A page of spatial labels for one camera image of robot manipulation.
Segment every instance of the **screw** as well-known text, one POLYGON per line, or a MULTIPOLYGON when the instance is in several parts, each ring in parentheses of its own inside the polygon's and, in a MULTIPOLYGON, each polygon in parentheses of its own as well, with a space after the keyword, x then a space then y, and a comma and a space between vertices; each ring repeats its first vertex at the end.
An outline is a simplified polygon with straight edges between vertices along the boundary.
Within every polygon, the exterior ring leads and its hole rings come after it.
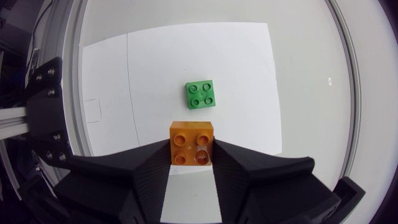
POLYGON ((47 92, 47 96, 53 97, 54 95, 55 95, 55 90, 53 88, 49 89, 49 91, 47 92))
POLYGON ((59 157, 61 162, 65 162, 67 160, 67 157, 64 155, 64 153, 60 152, 60 157, 59 157))
POLYGON ((42 74, 36 76, 36 82, 39 83, 40 81, 42 81, 42 74))
POLYGON ((52 160, 52 154, 50 151, 47 151, 47 154, 45 155, 48 159, 52 160))
POLYGON ((50 69, 47 71, 47 74, 49 75, 49 77, 52 77, 52 76, 54 75, 54 73, 55 73, 54 68, 50 68, 50 69))
POLYGON ((52 137, 54 138, 55 141, 61 140, 61 135, 59 133, 54 133, 54 135, 52 137))

